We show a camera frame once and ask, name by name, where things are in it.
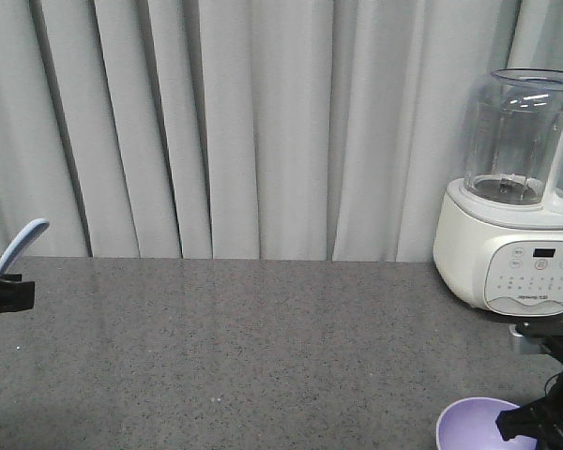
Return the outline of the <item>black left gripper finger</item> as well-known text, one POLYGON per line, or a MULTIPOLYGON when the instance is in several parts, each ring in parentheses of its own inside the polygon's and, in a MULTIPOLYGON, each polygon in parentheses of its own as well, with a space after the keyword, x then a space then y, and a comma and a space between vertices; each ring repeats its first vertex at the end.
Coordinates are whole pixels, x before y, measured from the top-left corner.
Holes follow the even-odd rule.
POLYGON ((29 310, 34 305, 34 281, 23 281, 21 274, 0 275, 0 314, 29 310))

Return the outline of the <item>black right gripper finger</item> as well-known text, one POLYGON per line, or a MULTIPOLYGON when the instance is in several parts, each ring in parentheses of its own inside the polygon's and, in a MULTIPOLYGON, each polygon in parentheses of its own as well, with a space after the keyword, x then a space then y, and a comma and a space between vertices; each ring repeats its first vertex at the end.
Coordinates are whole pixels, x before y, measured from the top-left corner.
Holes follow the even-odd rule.
POLYGON ((526 436, 552 442, 556 437, 554 418, 555 402, 544 397, 514 410, 502 411, 495 423, 504 441, 526 436))

